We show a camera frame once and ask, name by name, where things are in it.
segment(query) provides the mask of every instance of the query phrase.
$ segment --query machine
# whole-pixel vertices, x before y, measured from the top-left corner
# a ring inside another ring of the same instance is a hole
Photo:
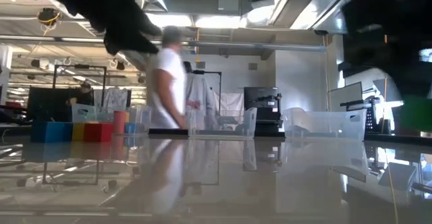
[[[282,95],[273,87],[245,87],[244,110],[257,108],[256,132],[278,132],[282,126],[280,100]]]

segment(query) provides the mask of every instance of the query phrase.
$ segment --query yellow cube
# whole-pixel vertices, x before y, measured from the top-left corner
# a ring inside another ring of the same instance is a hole
[[[72,141],[84,141],[84,126],[86,123],[74,123],[72,130]]]

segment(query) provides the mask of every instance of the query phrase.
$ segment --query man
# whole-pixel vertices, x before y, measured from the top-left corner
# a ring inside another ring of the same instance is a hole
[[[74,97],[66,101],[67,105],[73,105],[75,103],[83,105],[94,105],[93,91],[89,83],[82,83]]]
[[[181,32],[175,26],[164,29],[162,49],[148,69],[148,105],[152,128],[186,129],[184,87],[186,73],[180,58]]]

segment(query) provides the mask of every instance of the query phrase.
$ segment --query whiteboard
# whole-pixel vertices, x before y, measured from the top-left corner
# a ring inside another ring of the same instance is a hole
[[[341,107],[340,104],[357,100],[363,100],[361,82],[331,90],[329,91],[329,111],[345,112],[346,107]]]

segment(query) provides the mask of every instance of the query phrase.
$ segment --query person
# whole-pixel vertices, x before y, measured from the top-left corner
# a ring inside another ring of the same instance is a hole
[[[186,129],[186,73],[180,58],[182,36],[175,26],[163,31],[162,49],[147,69],[148,105],[151,107],[151,127]]]
[[[215,100],[204,76],[193,74],[189,61],[184,61],[183,64],[187,75],[186,106],[189,109],[198,109],[205,115],[214,115]]]
[[[67,105],[73,105],[75,103],[83,105],[94,105],[93,91],[89,83],[83,82],[78,89],[76,95],[66,101]]]
[[[189,61],[184,61],[184,68],[187,75],[186,83],[186,108],[187,110],[197,110],[204,117],[199,117],[199,123],[203,129],[214,129],[217,127],[216,105],[213,93],[207,85],[204,76],[194,74]]]

